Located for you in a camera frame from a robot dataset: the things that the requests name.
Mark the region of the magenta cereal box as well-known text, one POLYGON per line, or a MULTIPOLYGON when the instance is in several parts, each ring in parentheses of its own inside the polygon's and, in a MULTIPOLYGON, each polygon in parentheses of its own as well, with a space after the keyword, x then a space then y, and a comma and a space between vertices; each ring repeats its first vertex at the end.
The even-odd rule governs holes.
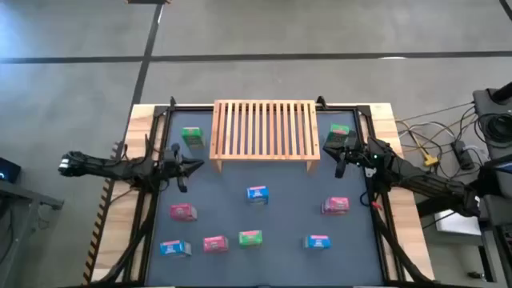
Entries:
POLYGON ((198 212, 189 203, 173 204, 170 206, 170 217, 176 221, 192 222, 198 219, 198 212))
POLYGON ((225 252, 229 249, 229 240, 226 236, 219 235, 203 239, 203 250, 206 253, 225 252))
POLYGON ((350 210, 349 199, 345 197, 328 197, 321 204, 322 214, 340 215, 346 214, 350 210))

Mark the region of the grey metal desk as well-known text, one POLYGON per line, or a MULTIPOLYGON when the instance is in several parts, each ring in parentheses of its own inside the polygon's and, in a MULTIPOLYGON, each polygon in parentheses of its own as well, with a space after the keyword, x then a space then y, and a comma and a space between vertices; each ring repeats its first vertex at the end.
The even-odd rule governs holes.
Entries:
POLYGON ((43 205, 60 210, 64 201, 0 181, 0 288, 12 288, 43 205))

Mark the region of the black device with blue light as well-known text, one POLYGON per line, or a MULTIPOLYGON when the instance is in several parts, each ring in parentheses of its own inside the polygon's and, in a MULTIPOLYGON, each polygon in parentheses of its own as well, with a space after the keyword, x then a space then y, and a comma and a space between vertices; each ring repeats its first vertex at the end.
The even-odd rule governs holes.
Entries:
POLYGON ((0 181, 16 183, 20 172, 19 165, 0 157, 0 181))

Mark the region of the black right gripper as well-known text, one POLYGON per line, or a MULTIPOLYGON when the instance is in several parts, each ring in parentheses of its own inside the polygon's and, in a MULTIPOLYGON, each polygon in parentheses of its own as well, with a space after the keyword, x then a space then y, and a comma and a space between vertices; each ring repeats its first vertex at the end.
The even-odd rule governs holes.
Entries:
POLYGON ((341 147, 327 147, 322 148, 337 165, 335 168, 335 177, 342 178, 347 164, 355 164, 364 168, 370 168, 370 160, 364 152, 363 146, 360 145, 355 131, 351 130, 346 144, 341 147))

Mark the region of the blue Rice Krispies cereal box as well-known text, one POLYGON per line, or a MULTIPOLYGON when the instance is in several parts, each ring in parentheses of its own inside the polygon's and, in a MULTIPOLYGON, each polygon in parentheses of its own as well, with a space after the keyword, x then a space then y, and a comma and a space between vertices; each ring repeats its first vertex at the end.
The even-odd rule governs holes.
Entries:
POLYGON ((328 235, 310 234, 304 237, 302 246, 308 250, 326 250, 331 248, 331 240, 328 235))
POLYGON ((176 257, 189 257, 192 255, 191 245, 184 240, 173 240, 159 244, 162 255, 172 255, 176 257))
POLYGON ((266 205, 269 201, 269 189, 266 186, 252 186, 246 189, 246 200, 251 204, 266 205))

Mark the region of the black diagonal stand bar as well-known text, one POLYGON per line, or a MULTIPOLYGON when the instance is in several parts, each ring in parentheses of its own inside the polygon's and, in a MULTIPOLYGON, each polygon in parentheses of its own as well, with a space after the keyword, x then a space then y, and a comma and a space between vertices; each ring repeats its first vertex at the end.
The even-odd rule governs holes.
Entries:
POLYGON ((436 214, 444 210, 453 210, 456 212, 464 211, 465 202, 461 198, 456 197, 435 197, 417 203, 416 208, 420 218, 428 215, 436 214))

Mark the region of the white board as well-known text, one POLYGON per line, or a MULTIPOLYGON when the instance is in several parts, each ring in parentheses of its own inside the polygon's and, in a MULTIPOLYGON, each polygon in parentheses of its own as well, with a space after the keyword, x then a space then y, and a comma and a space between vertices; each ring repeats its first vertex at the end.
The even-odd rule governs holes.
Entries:
POLYGON ((436 230, 452 234, 481 236, 482 232, 476 217, 463 217, 452 210, 445 210, 434 215, 436 230))

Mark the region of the wooden slatted shelf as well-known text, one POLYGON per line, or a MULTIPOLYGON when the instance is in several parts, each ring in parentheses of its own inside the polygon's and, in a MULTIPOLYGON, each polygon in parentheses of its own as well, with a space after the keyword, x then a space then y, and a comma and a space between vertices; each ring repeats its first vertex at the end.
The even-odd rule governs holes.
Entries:
POLYGON ((316 103, 312 100, 217 100, 210 160, 304 162, 311 172, 321 159, 316 103))

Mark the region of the green Apple Jacks cereal box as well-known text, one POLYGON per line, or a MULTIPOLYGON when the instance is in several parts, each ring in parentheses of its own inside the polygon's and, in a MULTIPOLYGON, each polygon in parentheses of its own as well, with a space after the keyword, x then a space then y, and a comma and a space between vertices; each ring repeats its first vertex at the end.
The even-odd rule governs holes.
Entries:
POLYGON ((343 147, 346 144, 349 134, 350 128, 348 126, 331 123, 324 147, 335 149, 343 147))
POLYGON ((205 147, 205 140, 200 127, 183 127, 182 139, 189 149, 200 150, 205 147))
POLYGON ((238 244, 241 247, 260 246, 263 244, 261 230, 248 230, 238 233, 238 244))

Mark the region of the black power strip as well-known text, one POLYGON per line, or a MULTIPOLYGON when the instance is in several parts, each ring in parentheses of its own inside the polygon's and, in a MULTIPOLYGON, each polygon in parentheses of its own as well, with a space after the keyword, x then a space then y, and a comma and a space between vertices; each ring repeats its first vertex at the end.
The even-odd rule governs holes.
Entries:
POLYGON ((472 170, 474 168, 473 159, 470 153, 465 149, 466 144, 464 141, 455 140, 450 145, 460 168, 462 170, 472 170))

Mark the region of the yellow black hazard strip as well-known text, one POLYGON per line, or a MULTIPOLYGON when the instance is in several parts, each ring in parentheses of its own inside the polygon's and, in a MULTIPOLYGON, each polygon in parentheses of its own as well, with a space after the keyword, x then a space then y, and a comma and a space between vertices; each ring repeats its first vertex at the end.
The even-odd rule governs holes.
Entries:
POLYGON ((100 193, 100 200, 92 236, 86 255, 85 269, 82 274, 82 285, 89 285, 107 276, 118 260, 121 249, 118 236, 122 230, 123 216, 121 208, 115 207, 114 198, 118 196, 123 184, 105 178, 100 193))

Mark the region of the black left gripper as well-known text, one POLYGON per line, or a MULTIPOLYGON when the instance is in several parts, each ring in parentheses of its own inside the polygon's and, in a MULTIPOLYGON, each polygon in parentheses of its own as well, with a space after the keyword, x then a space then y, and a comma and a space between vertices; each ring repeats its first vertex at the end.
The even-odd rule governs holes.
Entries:
MULTIPOLYGON (((184 180, 185 173, 179 151, 180 145, 178 143, 173 143, 169 149, 164 151, 162 158, 162 180, 169 182, 170 179, 176 178, 179 191, 186 193, 188 189, 184 180)), ((204 161, 201 159, 188 158, 186 160, 186 176, 191 176, 203 164, 204 161)))

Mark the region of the dark grey equipment stand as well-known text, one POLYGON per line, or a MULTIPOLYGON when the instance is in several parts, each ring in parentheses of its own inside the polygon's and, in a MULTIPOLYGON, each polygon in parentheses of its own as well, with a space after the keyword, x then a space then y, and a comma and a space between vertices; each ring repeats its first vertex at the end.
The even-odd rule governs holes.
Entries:
POLYGON ((512 82, 473 92, 474 132, 486 144, 490 160, 478 175, 489 226, 494 234, 508 288, 512 288, 512 82))

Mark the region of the grey-blue table mat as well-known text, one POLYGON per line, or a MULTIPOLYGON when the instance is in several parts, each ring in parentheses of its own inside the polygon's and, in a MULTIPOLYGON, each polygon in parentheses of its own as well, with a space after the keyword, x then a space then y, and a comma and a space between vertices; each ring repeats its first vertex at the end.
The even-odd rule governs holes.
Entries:
POLYGON ((210 161, 179 191, 175 181, 160 193, 146 274, 148 286, 379 286, 383 282, 370 210, 360 202, 366 191, 361 168, 349 165, 336 178, 327 154, 312 173, 303 162, 225 162, 216 171, 210 161), (266 186, 266 205, 246 200, 246 189, 266 186), (328 197, 349 199, 346 214, 322 214, 328 197), (192 222, 173 220, 170 206, 189 203, 198 212, 192 222), (238 233, 261 230, 263 244, 241 247, 238 233), (328 235, 331 248, 308 250, 305 236, 328 235), (206 253, 203 239, 223 235, 225 252, 206 253), (192 255, 162 255, 159 244, 184 240, 192 255))

